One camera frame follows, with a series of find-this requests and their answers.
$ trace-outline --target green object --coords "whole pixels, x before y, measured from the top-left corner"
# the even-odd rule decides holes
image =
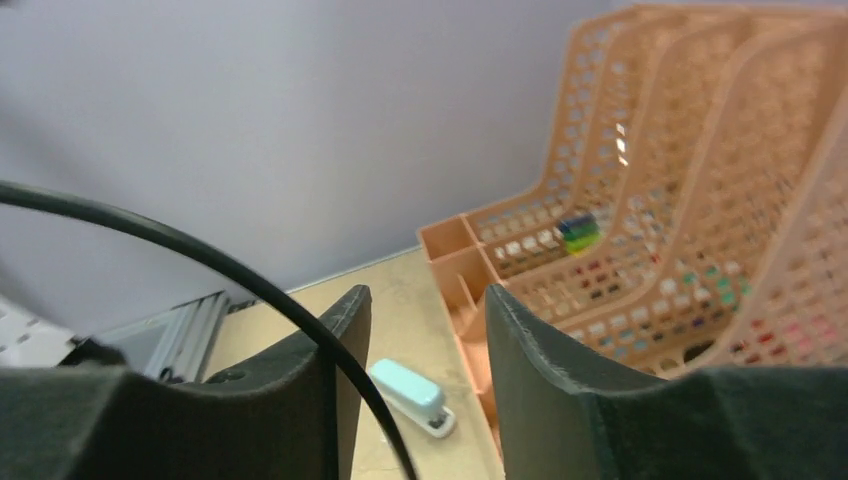
[[[598,241],[599,238],[601,238],[601,233],[595,232],[593,234],[573,240],[566,239],[565,249],[568,251],[568,253],[577,253],[592,246],[595,242]]]
[[[593,245],[601,237],[595,216],[587,214],[564,220],[559,225],[565,249],[568,253],[577,253]]]

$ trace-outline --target wooden desk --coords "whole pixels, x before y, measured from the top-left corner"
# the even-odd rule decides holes
[[[397,415],[422,479],[496,480],[503,478],[483,411],[462,368],[447,315],[420,250],[304,288],[293,297],[318,315],[356,284],[371,287],[373,320],[368,366],[389,357],[442,386],[457,415],[457,429],[434,439]],[[265,305],[229,315],[221,326],[207,372],[231,366],[295,331]],[[397,461],[364,406],[353,461],[355,480],[401,479]]]

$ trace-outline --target black cable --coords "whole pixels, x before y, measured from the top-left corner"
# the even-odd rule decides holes
[[[406,478],[417,480],[415,466],[389,407],[356,358],[302,305],[268,280],[215,247],[175,228],[130,211],[74,195],[0,180],[0,204],[52,213],[100,225],[167,248],[202,263],[241,285],[288,317],[332,357],[374,413],[401,463]]]

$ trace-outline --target plastic file rack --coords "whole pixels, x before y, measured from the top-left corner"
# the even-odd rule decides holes
[[[742,6],[637,5],[573,30],[540,182],[419,232],[496,439],[492,283],[666,378],[848,353],[846,35],[843,10]],[[601,239],[569,255],[557,225],[585,213]]]

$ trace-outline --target white wall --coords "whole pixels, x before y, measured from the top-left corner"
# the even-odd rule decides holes
[[[609,2],[18,4],[0,10],[0,176],[170,223],[290,288],[529,186],[568,26]],[[8,207],[0,277],[81,332],[228,286]]]

